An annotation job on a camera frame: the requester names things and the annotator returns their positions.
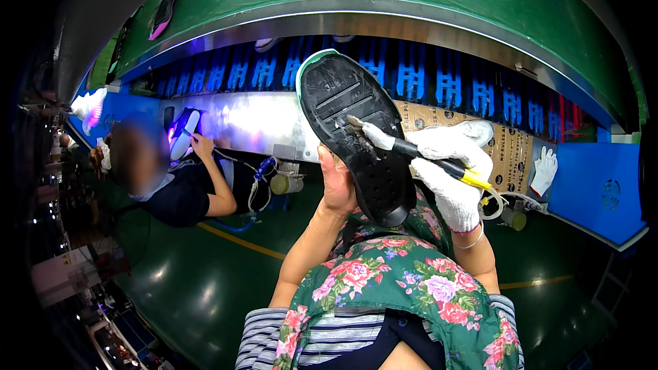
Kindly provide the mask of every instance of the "yellow floor line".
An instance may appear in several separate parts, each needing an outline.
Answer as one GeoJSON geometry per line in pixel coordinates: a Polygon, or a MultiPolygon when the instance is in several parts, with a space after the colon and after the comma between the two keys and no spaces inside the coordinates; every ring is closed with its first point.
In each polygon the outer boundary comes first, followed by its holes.
{"type": "Polygon", "coordinates": [[[501,283],[498,284],[498,288],[500,288],[501,290],[505,290],[508,288],[542,286],[544,284],[557,283],[560,281],[565,281],[573,278],[574,278],[573,275],[566,275],[566,276],[558,276],[558,277],[553,277],[552,279],[544,279],[544,280],[521,281],[518,283],[501,283]]]}
{"type": "MultiPolygon", "coordinates": [[[[233,243],[239,244],[243,247],[249,248],[254,251],[258,251],[259,253],[267,254],[268,256],[272,256],[275,259],[280,259],[283,260],[285,258],[285,254],[279,253],[278,251],[270,250],[268,248],[259,246],[257,244],[247,242],[245,240],[242,240],[241,238],[237,238],[231,234],[225,233],[221,230],[216,229],[215,227],[210,227],[205,223],[199,223],[197,226],[201,227],[204,230],[207,230],[213,234],[216,234],[219,237],[225,238],[228,241],[231,241],[233,243]]],[[[566,276],[558,276],[558,277],[553,277],[552,279],[544,279],[544,280],[533,280],[533,281],[522,281],[518,283],[500,283],[498,284],[498,287],[501,290],[507,290],[509,288],[522,288],[522,287],[533,287],[533,286],[541,286],[544,284],[550,284],[550,283],[558,283],[561,281],[573,279],[573,275],[566,275],[566,276]]]]}
{"type": "Polygon", "coordinates": [[[201,227],[204,230],[208,230],[210,233],[214,233],[219,237],[225,238],[228,241],[232,241],[233,243],[239,244],[243,247],[249,248],[251,250],[258,251],[259,253],[267,254],[268,256],[272,256],[275,259],[281,259],[283,260],[285,258],[285,254],[279,253],[278,251],[270,250],[267,248],[264,248],[262,246],[259,246],[257,244],[247,242],[245,240],[242,240],[241,238],[237,238],[231,234],[224,233],[221,230],[218,230],[214,227],[210,227],[205,223],[199,223],[197,226],[201,227]]]}

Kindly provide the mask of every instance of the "glue brush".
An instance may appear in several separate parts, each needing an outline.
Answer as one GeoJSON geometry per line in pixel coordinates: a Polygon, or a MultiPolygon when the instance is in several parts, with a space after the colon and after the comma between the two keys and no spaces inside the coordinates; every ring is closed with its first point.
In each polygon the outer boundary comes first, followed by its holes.
{"type": "MultiPolygon", "coordinates": [[[[373,145],[382,150],[396,152],[403,154],[410,158],[423,158],[423,155],[418,151],[418,146],[409,143],[406,140],[385,134],[382,129],[376,127],[372,123],[361,121],[355,116],[348,115],[348,122],[353,128],[361,129],[373,145]]],[[[462,165],[450,160],[430,160],[440,168],[446,171],[447,174],[462,181],[470,186],[489,190],[491,185],[489,182],[483,180],[480,176],[475,174],[469,169],[464,168],[462,165]]]]}
{"type": "Polygon", "coordinates": [[[181,128],[180,130],[183,132],[183,134],[192,137],[196,143],[199,142],[199,139],[197,139],[196,137],[194,137],[194,135],[191,134],[190,132],[188,132],[184,127],[181,128]]]}

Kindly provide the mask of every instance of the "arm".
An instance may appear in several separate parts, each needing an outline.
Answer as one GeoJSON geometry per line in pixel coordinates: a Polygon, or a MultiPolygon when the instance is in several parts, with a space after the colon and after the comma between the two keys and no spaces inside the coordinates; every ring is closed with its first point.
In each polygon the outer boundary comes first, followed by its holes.
{"type": "MultiPolygon", "coordinates": [[[[439,127],[412,132],[407,134],[407,140],[416,144],[418,151],[428,159],[458,159],[485,180],[491,175],[494,166],[491,158],[457,128],[439,127]]],[[[478,202],[481,191],[455,180],[428,160],[414,159],[411,167],[434,192],[436,207],[452,232],[456,262],[482,283],[487,292],[500,293],[496,258],[486,236],[483,235],[473,247],[460,248],[470,246],[480,237],[478,202]]]]}
{"type": "Polygon", "coordinates": [[[308,270],[324,263],[345,218],[357,207],[350,171],[342,162],[337,165],[329,150],[318,149],[325,196],[318,204],[308,227],[285,256],[269,307],[289,307],[308,270]]]}
{"type": "Polygon", "coordinates": [[[233,192],[226,183],[226,180],[224,180],[224,177],[222,177],[221,172],[219,172],[217,163],[212,159],[212,140],[197,133],[194,133],[194,137],[198,141],[195,141],[194,138],[192,139],[192,149],[199,156],[199,159],[202,160],[203,165],[208,170],[212,185],[215,187],[215,194],[208,194],[210,204],[206,216],[216,218],[235,213],[237,203],[235,202],[235,197],[233,197],[233,192]]]}
{"type": "Polygon", "coordinates": [[[494,257],[494,250],[491,248],[487,236],[483,235],[480,241],[471,248],[459,248],[467,247],[475,242],[480,236],[481,230],[481,226],[477,226],[473,232],[465,236],[452,232],[452,240],[455,245],[455,259],[464,270],[468,271],[468,274],[482,283],[482,286],[484,286],[488,293],[499,294],[496,257],[494,257]]]}

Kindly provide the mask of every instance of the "bracelet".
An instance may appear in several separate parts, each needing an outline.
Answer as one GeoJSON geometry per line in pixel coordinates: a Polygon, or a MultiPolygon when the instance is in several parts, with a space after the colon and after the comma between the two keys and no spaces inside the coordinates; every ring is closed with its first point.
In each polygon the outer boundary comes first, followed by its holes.
{"type": "Polygon", "coordinates": [[[456,248],[462,249],[462,250],[470,249],[473,246],[475,246],[480,241],[482,236],[484,235],[484,222],[481,221],[481,220],[480,220],[480,226],[482,226],[482,229],[480,230],[480,236],[478,236],[478,238],[473,243],[471,243],[471,244],[469,244],[468,246],[465,246],[465,247],[457,246],[455,243],[453,243],[453,246],[455,246],[456,248]]]}

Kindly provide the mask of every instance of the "black shirt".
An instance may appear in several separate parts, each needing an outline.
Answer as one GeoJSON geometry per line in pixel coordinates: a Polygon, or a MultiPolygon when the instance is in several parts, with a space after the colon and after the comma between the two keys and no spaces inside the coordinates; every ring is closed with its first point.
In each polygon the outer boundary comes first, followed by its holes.
{"type": "MultiPolygon", "coordinates": [[[[251,160],[262,161],[260,156],[251,160]]],[[[218,164],[224,176],[224,170],[218,164]]],[[[254,182],[254,171],[242,163],[234,163],[233,196],[237,203],[236,213],[249,211],[248,200],[254,182]]],[[[171,172],[174,180],[142,202],[142,208],[156,219],[172,227],[192,227],[200,221],[212,219],[206,216],[210,206],[208,194],[215,194],[210,174],[203,163],[185,166],[171,172]]],[[[258,192],[253,198],[252,208],[259,210],[268,200],[269,177],[259,182],[258,192]]]]}

